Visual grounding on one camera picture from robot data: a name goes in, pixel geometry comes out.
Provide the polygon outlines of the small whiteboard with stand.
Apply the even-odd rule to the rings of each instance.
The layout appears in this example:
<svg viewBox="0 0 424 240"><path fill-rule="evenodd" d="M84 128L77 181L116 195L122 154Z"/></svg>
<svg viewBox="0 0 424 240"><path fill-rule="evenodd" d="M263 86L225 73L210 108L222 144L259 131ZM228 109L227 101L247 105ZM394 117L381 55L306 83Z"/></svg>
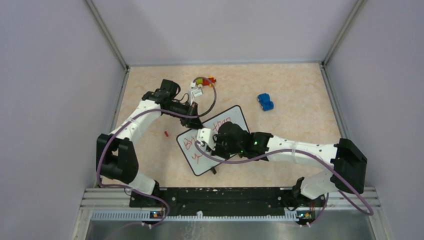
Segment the small whiteboard with stand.
<svg viewBox="0 0 424 240"><path fill-rule="evenodd" d="M239 105L234 105L214 117L209 118L202 124L205 128L211 129L213 134L217 134L219 128L226 122L237 124L244 131L249 131L244 113ZM220 163L203 156L195 147L198 131L189 129L180 133L176 137L186 161L195 176L200 176L209 170L214 169Z"/></svg>

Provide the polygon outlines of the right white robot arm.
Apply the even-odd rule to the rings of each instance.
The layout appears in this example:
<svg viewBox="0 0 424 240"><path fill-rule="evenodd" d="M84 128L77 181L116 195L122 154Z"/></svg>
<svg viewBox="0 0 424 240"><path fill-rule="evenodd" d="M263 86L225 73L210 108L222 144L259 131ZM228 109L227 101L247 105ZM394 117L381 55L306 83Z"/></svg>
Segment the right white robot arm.
<svg viewBox="0 0 424 240"><path fill-rule="evenodd" d="M342 191L362 194L368 160L347 138L337 143L293 141L267 132L248 132L238 124L224 123L206 142L211 155L229 159L239 155L253 161L288 162L320 168L322 171L302 177L293 187L293 200L307 206L313 199Z"/></svg>

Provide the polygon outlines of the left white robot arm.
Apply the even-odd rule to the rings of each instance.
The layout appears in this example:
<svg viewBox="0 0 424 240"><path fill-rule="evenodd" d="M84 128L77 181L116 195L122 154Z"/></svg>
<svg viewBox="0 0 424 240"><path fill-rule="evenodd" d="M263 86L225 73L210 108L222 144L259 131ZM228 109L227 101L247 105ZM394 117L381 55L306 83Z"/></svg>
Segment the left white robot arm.
<svg viewBox="0 0 424 240"><path fill-rule="evenodd" d="M157 182L139 170L136 143L148 127L163 114L179 118L182 126L198 130L203 124L197 103L181 103L175 98L178 83L163 79L159 88L145 93L133 113L115 130L100 134L96 140L96 176L118 180L141 192L141 200L149 207L160 202L155 190Z"/></svg>

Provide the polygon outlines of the red green toy train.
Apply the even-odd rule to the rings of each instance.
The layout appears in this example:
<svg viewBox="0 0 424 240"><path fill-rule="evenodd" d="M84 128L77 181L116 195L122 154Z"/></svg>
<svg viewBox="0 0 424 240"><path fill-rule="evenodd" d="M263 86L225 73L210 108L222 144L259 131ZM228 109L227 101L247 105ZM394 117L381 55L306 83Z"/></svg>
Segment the red green toy train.
<svg viewBox="0 0 424 240"><path fill-rule="evenodd" d="M203 86L210 86L211 87L212 85L214 85L216 83L216 81L217 80L213 76L210 76L207 79L205 79L205 78L198 79L196 81L196 84L197 84L198 87L203 87Z"/></svg>

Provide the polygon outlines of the blue toy car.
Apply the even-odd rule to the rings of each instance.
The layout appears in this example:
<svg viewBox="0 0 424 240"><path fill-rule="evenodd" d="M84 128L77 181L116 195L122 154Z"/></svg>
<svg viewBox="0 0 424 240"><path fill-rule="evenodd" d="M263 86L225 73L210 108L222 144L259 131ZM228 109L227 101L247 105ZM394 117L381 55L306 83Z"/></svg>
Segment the blue toy car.
<svg viewBox="0 0 424 240"><path fill-rule="evenodd" d="M263 111L270 111L274 109L274 103L268 93L261 93L257 96L257 100Z"/></svg>

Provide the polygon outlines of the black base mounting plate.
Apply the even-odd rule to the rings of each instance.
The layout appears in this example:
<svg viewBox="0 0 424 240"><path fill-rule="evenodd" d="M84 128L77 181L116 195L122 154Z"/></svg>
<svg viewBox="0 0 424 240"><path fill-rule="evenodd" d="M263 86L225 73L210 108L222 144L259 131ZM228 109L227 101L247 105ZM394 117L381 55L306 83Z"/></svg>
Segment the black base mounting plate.
<svg viewBox="0 0 424 240"><path fill-rule="evenodd" d="M309 199L290 187L158 187L152 192L170 206L188 204L265 204L271 207L322 207L325 196Z"/></svg>

